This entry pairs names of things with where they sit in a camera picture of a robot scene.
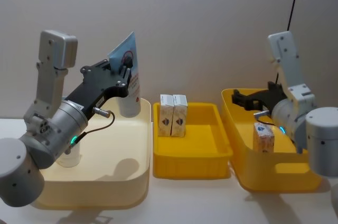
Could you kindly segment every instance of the black cable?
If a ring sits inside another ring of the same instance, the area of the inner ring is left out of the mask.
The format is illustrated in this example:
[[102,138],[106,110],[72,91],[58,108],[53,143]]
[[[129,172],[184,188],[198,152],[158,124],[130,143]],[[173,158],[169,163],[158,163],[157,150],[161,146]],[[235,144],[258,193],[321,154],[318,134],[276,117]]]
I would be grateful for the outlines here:
[[[289,16],[289,22],[288,22],[288,24],[287,24],[287,31],[290,30],[291,19],[292,19],[292,15],[293,15],[293,13],[294,13],[295,3],[296,3],[296,0],[293,0],[293,2],[292,2],[292,7],[291,7],[291,12],[290,12],[290,16]],[[276,81],[275,81],[275,83],[277,84],[277,82],[278,82],[278,74],[277,74],[277,76],[276,76]]]
[[112,114],[112,121],[109,123],[109,125],[106,125],[106,126],[104,126],[104,127],[97,128],[97,129],[94,129],[94,130],[90,130],[90,131],[88,131],[88,132],[83,132],[83,133],[81,133],[81,134],[76,138],[76,140],[73,142],[72,146],[75,146],[76,144],[78,144],[78,143],[80,142],[80,140],[82,140],[87,134],[93,133],[93,132],[97,132],[98,130],[106,129],[106,128],[108,128],[109,126],[111,126],[111,125],[114,123],[114,121],[115,121],[115,114],[114,114],[112,111],[110,111],[110,110],[108,110],[107,112],[109,112],[110,114]]
[[276,81],[275,81],[275,84],[277,84],[278,83],[278,77],[279,77],[279,73],[277,74],[277,76],[276,76]]
[[273,123],[263,122],[263,121],[259,120],[258,118],[256,119],[256,121],[259,122],[259,123],[265,124],[265,125],[273,125],[274,126]]

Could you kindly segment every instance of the yellow plastic bin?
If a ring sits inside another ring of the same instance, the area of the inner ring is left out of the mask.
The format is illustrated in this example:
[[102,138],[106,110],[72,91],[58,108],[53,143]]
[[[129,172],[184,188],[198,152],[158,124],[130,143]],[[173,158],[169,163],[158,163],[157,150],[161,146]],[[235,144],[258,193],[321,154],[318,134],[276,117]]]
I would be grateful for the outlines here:
[[214,104],[188,103],[184,137],[159,137],[159,103],[154,104],[154,176],[222,179],[230,176],[232,149]]
[[[239,89],[249,95],[262,89]],[[291,140],[279,128],[272,126],[275,134],[274,153],[252,150],[254,113],[234,105],[233,89],[222,91],[222,121],[228,133],[234,155],[231,164],[239,183],[246,190],[263,192],[302,192],[315,190],[321,178],[308,166],[308,154],[297,154]]]

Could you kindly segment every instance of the cardboard box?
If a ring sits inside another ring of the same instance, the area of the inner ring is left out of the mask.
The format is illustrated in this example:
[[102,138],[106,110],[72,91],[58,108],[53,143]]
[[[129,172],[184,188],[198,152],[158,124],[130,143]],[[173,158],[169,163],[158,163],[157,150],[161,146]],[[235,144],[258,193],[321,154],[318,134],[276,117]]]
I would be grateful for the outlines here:
[[188,103],[185,95],[173,95],[174,115],[171,136],[184,137]]
[[158,135],[170,136],[173,123],[174,100],[172,95],[161,95],[159,110]]
[[273,153],[275,136],[270,126],[255,123],[253,125],[253,150],[260,153]]

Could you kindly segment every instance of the silver cylindrical joint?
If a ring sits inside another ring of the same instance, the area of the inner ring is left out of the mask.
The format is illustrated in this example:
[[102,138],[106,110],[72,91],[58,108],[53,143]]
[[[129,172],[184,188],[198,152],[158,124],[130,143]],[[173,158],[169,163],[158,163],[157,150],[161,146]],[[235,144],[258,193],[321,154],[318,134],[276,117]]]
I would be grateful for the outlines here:
[[102,116],[102,117],[106,117],[106,118],[109,118],[109,117],[110,117],[110,113],[109,113],[109,112],[107,112],[107,111],[105,111],[105,110],[103,110],[103,109],[99,109],[99,108],[97,108],[97,107],[94,107],[94,108],[93,108],[93,112],[94,112],[95,114],[98,114],[98,115]]
[[0,139],[0,198],[11,207],[22,207],[37,199],[43,187],[43,176],[25,144],[16,138]]
[[338,108],[325,107],[306,115],[309,164],[313,172],[338,177]]
[[295,142],[299,153],[302,149],[307,149],[305,114],[301,116],[295,114],[293,103],[290,100],[280,101],[274,107],[271,118],[276,126],[283,127],[286,135]]
[[62,101],[51,122],[59,129],[56,133],[54,131],[54,135],[47,137],[51,142],[50,149],[57,159],[69,148],[71,140],[87,127],[88,120],[76,105]]
[[26,133],[21,140],[28,146],[39,169],[50,167],[71,145],[74,137],[87,127],[88,120],[78,107],[62,101],[49,120],[49,129],[41,134]]

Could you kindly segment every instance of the gray wall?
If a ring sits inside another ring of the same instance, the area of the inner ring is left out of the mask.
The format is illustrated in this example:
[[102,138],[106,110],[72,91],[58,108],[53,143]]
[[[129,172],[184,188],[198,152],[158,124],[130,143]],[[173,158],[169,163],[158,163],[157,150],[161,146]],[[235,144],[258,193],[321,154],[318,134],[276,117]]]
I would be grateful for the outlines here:
[[[159,94],[186,94],[189,101],[220,104],[222,89],[265,87],[275,78],[266,60],[266,37],[286,29],[291,4],[292,0],[0,0],[0,117],[21,117],[35,97],[43,29],[79,39],[77,64],[66,77],[65,95],[81,82],[80,67],[104,59],[133,30],[141,92],[150,102],[158,101]],[[331,105],[338,105],[332,61],[338,50],[333,40],[337,8],[336,0],[297,0],[292,22],[305,78],[321,95],[320,101]]]

